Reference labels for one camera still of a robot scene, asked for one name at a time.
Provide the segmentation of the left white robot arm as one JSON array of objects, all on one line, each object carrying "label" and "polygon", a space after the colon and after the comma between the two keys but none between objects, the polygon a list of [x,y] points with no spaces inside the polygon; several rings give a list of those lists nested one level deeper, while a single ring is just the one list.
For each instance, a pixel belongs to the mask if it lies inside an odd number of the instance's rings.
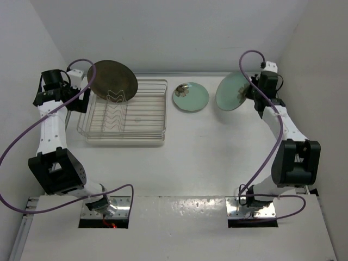
[{"label": "left white robot arm", "polygon": [[57,112],[53,110],[80,91],[84,72],[59,69],[42,72],[33,104],[43,122],[40,124],[40,142],[36,156],[28,166],[48,195],[85,197],[88,210],[103,216],[110,214],[110,202],[105,187],[89,181],[79,160],[69,151],[66,142],[66,120],[70,112],[87,110],[90,90]]}]

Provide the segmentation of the brown ceramic plate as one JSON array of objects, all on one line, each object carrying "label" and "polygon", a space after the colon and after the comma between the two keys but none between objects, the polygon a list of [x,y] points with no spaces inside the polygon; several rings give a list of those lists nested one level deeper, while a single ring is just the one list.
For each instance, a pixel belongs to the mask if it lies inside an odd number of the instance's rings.
[{"label": "brown ceramic plate", "polygon": [[138,91],[138,80],[131,69],[114,60],[94,63],[96,77],[90,89],[99,98],[117,102],[129,101]]}]

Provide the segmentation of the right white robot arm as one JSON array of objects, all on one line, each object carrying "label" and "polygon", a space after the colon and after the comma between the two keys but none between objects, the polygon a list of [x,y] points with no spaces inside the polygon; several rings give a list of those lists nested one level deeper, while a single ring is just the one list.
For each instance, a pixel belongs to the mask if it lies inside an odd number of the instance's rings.
[{"label": "right white robot arm", "polygon": [[260,118],[269,126],[276,140],[270,175],[258,184],[247,182],[246,205],[263,207],[292,188],[313,185],[316,181],[321,145],[302,134],[289,116],[285,103],[277,97],[280,76],[262,71],[248,79],[240,90],[242,97],[254,101]]}]

